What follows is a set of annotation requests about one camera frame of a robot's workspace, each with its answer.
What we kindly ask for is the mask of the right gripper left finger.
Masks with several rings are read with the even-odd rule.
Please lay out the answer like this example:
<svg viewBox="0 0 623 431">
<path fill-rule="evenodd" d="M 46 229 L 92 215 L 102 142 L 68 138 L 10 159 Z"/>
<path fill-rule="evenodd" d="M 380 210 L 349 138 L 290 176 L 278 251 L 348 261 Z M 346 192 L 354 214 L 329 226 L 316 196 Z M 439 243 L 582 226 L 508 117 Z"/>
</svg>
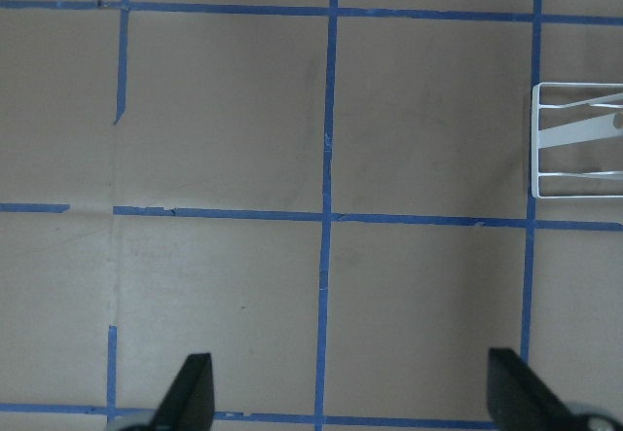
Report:
<svg viewBox="0 0 623 431">
<path fill-rule="evenodd" d="M 210 430 L 215 414 L 212 360 L 190 354 L 151 418 L 149 430 Z"/>
</svg>

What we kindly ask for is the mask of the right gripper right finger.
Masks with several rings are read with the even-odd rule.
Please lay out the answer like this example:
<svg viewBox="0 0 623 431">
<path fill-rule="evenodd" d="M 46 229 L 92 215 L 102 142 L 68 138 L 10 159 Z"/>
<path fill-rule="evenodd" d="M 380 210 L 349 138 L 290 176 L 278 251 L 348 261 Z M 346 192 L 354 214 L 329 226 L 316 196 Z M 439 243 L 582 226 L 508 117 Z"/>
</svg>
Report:
<svg viewBox="0 0 623 431">
<path fill-rule="evenodd" d="M 511 348 L 490 348 L 487 410 L 498 430 L 572 430 L 574 414 Z"/>
</svg>

